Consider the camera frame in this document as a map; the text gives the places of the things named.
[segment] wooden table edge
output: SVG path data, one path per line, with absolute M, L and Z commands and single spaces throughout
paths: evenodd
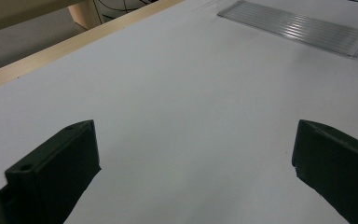
M 30 72 L 51 63 L 61 57 L 80 49 L 104 36 L 123 29 L 144 18 L 156 14 L 168 7 L 172 7 L 183 0 L 159 0 L 142 7 L 132 13 L 102 24 L 80 35 L 76 35 L 50 48 L 43 49 L 33 55 L 0 68 L 0 86 L 16 78 L 23 77 Z

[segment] black cable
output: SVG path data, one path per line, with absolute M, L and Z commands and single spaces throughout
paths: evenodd
M 114 17 L 110 17 L 110 16 L 107 16 L 107 15 L 105 15 L 105 14 L 103 14 L 103 16 L 105 16 L 106 18 L 112 19 L 112 20 L 115 19 Z
M 137 9 L 139 9 L 139 8 L 127 8 L 127 10 L 126 9 L 118 9 L 118 8 L 113 8 L 113 7 L 109 7 L 109 6 L 107 6 L 105 3 L 103 3 L 103 1 L 101 1 L 101 0 L 98 0 L 104 7 L 107 7 L 107 8 L 109 8 L 109 9 L 112 9 L 112 10 L 114 10 L 114 11 L 125 11 L 125 12 L 128 12 L 128 11 L 134 11 L 134 10 L 137 10 Z
M 149 5 L 149 3 L 146 3 L 144 0 L 139 0 L 140 2 L 142 2 L 145 5 Z
M 126 0 L 123 0 L 123 3 L 124 3 L 124 8 L 126 8 L 126 12 L 129 13 L 129 11 L 127 10 Z

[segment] white tabletop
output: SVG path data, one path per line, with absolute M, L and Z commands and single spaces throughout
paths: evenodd
M 65 223 L 347 223 L 296 178 L 299 119 L 358 138 L 358 60 L 186 0 L 0 86 L 4 171 L 94 119 L 102 170 Z

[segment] metal plate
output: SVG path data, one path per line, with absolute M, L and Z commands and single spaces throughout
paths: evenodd
M 218 15 L 320 49 L 348 57 L 358 55 L 356 28 L 246 1 L 239 1 Z

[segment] screw hole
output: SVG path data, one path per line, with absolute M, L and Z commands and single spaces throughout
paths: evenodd
M 32 168 L 32 165 L 31 164 L 26 164 L 26 165 L 23 165 L 20 170 L 21 171 L 28 171 L 28 170 L 31 170 Z

